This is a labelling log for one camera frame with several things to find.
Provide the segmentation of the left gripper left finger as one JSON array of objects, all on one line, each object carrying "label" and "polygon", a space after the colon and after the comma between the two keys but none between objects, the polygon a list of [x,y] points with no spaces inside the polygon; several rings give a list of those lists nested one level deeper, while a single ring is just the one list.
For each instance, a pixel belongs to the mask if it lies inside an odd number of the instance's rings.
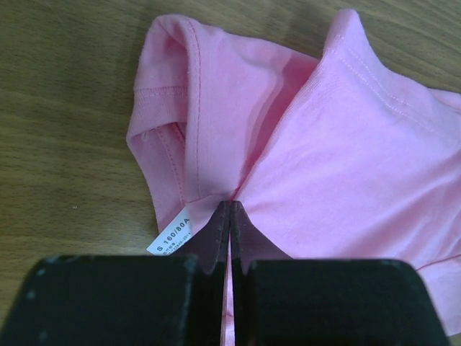
[{"label": "left gripper left finger", "polygon": [[230,203],[168,256],[40,260],[1,327],[3,345],[221,345]]}]

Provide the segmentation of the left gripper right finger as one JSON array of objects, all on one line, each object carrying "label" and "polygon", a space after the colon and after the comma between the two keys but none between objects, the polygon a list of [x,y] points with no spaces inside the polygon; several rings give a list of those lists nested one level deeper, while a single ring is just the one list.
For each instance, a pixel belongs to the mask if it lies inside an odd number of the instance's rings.
[{"label": "left gripper right finger", "polygon": [[293,259],[230,205],[237,345],[448,345],[423,280],[396,259]]}]

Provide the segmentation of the pink t shirt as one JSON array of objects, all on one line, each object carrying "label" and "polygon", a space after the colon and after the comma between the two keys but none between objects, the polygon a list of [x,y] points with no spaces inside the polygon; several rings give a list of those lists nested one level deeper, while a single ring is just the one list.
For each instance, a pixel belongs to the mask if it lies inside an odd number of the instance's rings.
[{"label": "pink t shirt", "polygon": [[460,332],[460,96],[381,64],[339,11],[323,55],[157,17],[134,83],[127,144],[170,231],[220,201],[296,258],[396,258]]}]

